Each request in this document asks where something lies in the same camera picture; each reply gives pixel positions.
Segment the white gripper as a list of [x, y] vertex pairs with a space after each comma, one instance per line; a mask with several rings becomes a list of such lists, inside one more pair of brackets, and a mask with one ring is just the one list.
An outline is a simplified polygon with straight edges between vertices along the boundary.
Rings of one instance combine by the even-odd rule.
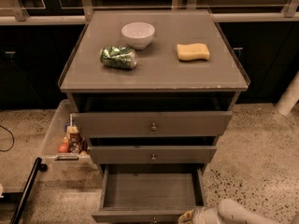
[[178, 218], [178, 224], [217, 224], [217, 221], [216, 207], [199, 207], [185, 212]]

